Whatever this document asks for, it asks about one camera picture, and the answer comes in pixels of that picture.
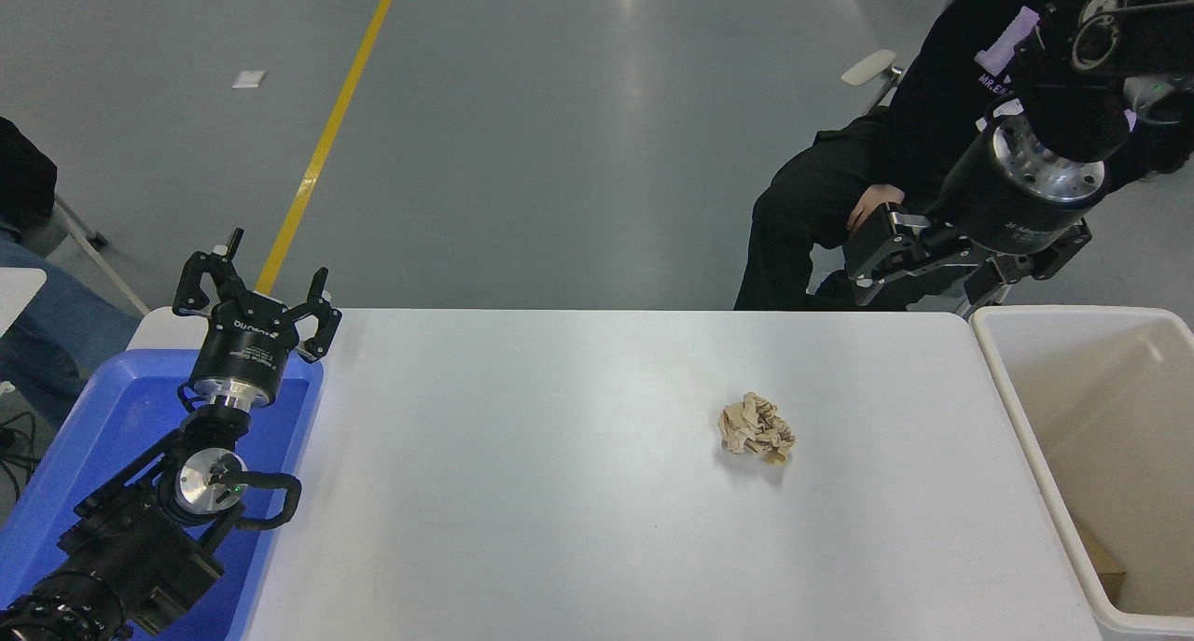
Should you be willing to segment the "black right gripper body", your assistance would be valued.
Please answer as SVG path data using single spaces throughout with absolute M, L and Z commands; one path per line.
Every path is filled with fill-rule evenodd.
M 1029 255 L 1048 248 L 1104 195 L 1104 164 L 1058 155 L 1026 118 L 995 118 L 952 166 L 937 217 L 981 248 Z

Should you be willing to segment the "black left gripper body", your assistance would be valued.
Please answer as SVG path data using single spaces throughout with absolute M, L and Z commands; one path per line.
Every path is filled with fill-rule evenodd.
M 190 389 L 210 403 L 217 396 L 233 396 L 236 403 L 273 403 L 298 344 L 285 312 L 279 300 L 261 294 L 214 306 Z

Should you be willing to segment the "person's right hand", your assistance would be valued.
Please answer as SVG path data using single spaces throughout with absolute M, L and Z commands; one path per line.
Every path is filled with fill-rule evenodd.
M 854 234 L 857 232 L 866 223 L 867 218 L 884 204 L 901 204 L 904 201 L 905 193 L 900 187 L 892 185 L 873 185 L 867 187 L 857 203 L 854 204 L 853 212 L 849 212 L 847 233 Z

